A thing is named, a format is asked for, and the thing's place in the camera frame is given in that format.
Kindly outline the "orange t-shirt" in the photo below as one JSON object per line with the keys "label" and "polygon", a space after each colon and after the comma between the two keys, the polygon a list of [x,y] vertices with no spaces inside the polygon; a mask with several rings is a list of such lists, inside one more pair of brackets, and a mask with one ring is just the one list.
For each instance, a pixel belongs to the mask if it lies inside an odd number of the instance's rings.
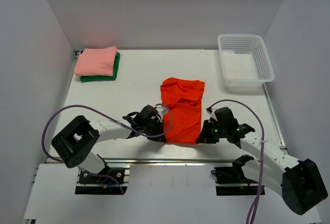
{"label": "orange t-shirt", "polygon": [[162,104],[171,112],[163,117],[168,144],[195,144],[202,125],[205,82],[168,78],[160,86]]}

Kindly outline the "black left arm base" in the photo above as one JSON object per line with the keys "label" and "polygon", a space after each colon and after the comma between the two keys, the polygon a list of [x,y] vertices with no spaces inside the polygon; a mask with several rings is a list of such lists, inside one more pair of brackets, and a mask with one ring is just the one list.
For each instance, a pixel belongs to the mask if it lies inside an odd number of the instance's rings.
{"label": "black left arm base", "polygon": [[107,165],[98,174],[79,169],[75,195],[124,195],[128,188],[129,168]]}

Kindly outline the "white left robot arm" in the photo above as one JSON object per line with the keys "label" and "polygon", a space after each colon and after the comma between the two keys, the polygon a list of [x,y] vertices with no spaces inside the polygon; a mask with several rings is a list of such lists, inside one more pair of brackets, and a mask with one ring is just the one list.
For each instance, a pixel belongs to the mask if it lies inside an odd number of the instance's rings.
{"label": "white left robot arm", "polygon": [[162,117],[166,111],[151,108],[141,112],[133,112],[124,116],[130,129],[112,121],[90,122],[83,115],[75,117],[53,139],[52,146],[63,160],[67,168],[79,167],[87,173],[104,175],[109,169],[107,163],[91,150],[98,142],[132,139],[139,131],[151,141],[166,142],[163,134]]}

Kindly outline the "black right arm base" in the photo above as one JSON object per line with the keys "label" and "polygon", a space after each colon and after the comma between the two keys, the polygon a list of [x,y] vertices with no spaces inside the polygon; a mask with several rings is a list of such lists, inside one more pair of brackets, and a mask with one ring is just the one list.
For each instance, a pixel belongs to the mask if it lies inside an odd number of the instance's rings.
{"label": "black right arm base", "polygon": [[210,173],[215,177],[217,196],[256,196],[258,182],[245,177],[242,167],[254,162],[250,155],[243,155],[231,166],[215,167]]}

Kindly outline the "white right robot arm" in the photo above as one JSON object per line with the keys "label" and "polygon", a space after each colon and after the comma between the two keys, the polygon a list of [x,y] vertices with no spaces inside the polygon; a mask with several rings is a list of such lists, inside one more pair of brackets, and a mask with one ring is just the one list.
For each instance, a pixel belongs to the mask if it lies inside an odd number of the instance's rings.
{"label": "white right robot arm", "polygon": [[315,162],[290,156],[269,142],[263,142],[247,124],[221,126],[203,122],[198,143],[216,143],[226,139],[246,153],[230,167],[216,167],[211,174],[218,184],[258,181],[280,195],[290,210],[303,215],[328,197],[328,192]]}

